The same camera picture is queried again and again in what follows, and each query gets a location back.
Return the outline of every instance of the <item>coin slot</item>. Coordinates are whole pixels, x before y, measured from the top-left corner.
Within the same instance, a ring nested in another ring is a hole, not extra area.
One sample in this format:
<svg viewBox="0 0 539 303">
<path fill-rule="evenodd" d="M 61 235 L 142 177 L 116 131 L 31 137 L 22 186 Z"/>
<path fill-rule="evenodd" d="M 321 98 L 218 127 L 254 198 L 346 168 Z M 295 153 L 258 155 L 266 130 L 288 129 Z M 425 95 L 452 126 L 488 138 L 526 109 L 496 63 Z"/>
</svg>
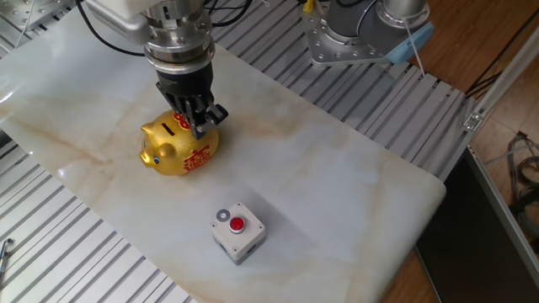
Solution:
<svg viewBox="0 0 539 303">
<path fill-rule="evenodd" d="M 249 248 L 249 250 L 247 250 L 247 253 L 251 253 L 255 247 L 256 247 L 256 244 L 254 244 L 253 247 Z"/>
<path fill-rule="evenodd" d="M 170 127 L 168 127 L 168 125 L 166 125 L 165 123 L 162 123 L 161 125 L 162 125 L 163 128 L 168 132 L 169 135 L 171 135 L 171 136 L 176 135 L 176 134 L 174 134 L 174 132 L 170 129 Z"/>
</svg>

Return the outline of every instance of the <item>piggy bank ear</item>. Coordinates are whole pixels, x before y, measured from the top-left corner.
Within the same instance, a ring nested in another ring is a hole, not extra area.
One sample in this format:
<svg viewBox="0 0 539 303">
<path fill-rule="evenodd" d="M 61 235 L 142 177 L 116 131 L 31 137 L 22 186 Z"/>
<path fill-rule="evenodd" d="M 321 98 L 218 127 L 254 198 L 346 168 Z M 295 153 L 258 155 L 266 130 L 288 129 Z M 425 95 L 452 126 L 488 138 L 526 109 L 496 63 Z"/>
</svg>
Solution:
<svg viewBox="0 0 539 303">
<path fill-rule="evenodd" d="M 153 123 L 146 123 L 141 127 L 141 130 L 147 133 L 148 135 L 151 135 L 153 133 L 152 127 L 153 127 Z"/>
<path fill-rule="evenodd" d="M 157 148 L 157 154 L 160 157 L 174 157 L 176 155 L 176 149 L 172 144 L 164 143 Z"/>
</svg>

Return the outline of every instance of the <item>black panel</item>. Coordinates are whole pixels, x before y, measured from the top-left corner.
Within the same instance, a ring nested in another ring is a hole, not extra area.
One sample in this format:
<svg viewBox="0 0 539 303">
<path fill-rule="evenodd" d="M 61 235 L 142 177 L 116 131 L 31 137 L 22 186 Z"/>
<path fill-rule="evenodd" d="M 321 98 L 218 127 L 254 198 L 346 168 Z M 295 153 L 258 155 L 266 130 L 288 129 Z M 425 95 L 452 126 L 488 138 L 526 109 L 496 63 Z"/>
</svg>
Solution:
<svg viewBox="0 0 539 303">
<path fill-rule="evenodd" d="M 537 303 L 539 289 L 468 161 L 446 180 L 447 196 L 418 242 L 441 301 Z"/>
</svg>

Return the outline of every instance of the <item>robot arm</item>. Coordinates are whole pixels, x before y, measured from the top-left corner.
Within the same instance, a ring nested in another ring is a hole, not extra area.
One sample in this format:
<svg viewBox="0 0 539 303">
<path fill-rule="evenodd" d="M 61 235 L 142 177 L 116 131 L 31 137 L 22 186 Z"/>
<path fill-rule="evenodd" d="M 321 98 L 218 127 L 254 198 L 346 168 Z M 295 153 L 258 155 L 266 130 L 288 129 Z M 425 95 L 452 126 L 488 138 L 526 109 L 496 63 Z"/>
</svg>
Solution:
<svg viewBox="0 0 539 303">
<path fill-rule="evenodd" d="M 214 104 L 211 93 L 215 42 L 203 0 L 87 3 L 101 22 L 131 42 L 144 45 L 144 54 L 157 71 L 157 88 L 170 106 L 184 115 L 194 138 L 200 139 L 228 116 L 221 105 Z"/>
</svg>

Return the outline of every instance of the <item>golden piggy bank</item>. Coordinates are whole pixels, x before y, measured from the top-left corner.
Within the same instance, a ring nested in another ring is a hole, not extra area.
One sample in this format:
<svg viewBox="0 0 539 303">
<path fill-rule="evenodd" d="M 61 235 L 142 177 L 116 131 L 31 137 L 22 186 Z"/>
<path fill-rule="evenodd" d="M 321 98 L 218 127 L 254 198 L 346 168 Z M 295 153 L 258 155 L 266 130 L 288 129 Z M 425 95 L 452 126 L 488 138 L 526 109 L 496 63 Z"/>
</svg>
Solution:
<svg viewBox="0 0 539 303">
<path fill-rule="evenodd" d="M 189 124 L 173 110 L 142 126 L 141 160 L 165 176 L 185 175 L 208 162 L 219 144 L 217 129 L 200 140 L 191 135 Z"/>
</svg>

